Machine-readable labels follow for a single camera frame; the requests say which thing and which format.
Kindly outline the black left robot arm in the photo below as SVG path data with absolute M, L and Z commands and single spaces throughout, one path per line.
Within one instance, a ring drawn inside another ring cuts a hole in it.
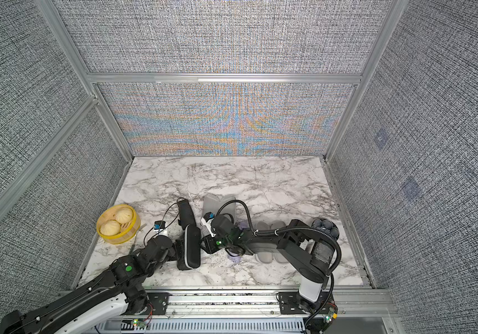
M 175 243 L 158 236 L 48 305 L 8 313 L 0 333 L 83 333 L 109 318 L 145 312 L 151 302 L 143 283 L 171 258 L 176 259 Z

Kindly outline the lilac umbrella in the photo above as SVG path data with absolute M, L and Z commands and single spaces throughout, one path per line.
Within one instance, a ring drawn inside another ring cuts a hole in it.
M 241 230 L 244 230 L 244 229 L 248 228 L 247 221 L 242 221 L 242 222 L 240 222 L 240 223 L 238 224 L 238 227 L 239 227 Z M 231 251 L 231 250 L 227 250 L 227 251 L 226 251 L 226 254 L 227 254 L 228 259 L 232 262 L 232 264 L 240 264 L 240 263 L 241 263 L 242 257 L 239 256 L 239 254 L 234 253 L 234 252 Z

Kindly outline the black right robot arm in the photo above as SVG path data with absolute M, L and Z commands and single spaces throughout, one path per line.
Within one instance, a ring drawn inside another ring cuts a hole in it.
M 223 249 L 233 257 L 263 253 L 283 257 L 302 277 L 291 303 L 304 313 L 315 313 L 330 302 L 329 296 L 321 301 L 321 292 L 341 261 L 340 232 L 334 222 L 317 218 L 307 225 L 293 219 L 288 225 L 273 224 L 252 230 L 239 228 L 229 214 L 208 213 L 201 224 L 210 232 L 201 242 L 208 254 Z

